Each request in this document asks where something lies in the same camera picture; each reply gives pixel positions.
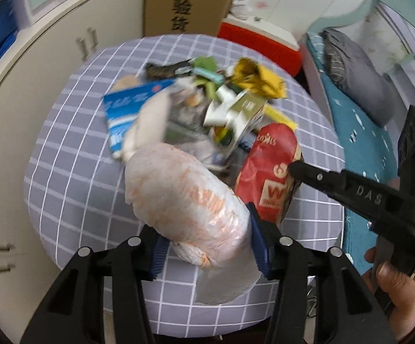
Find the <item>person's right hand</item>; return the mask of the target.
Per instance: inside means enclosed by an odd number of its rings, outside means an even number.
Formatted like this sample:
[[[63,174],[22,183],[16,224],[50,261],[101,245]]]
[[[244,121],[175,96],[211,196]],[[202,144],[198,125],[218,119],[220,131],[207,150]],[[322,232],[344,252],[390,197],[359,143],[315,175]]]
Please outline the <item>person's right hand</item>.
[[[375,277],[379,288],[395,306],[389,316],[389,323],[399,342],[415,328],[415,271],[412,276],[407,276],[385,261],[378,265]]]

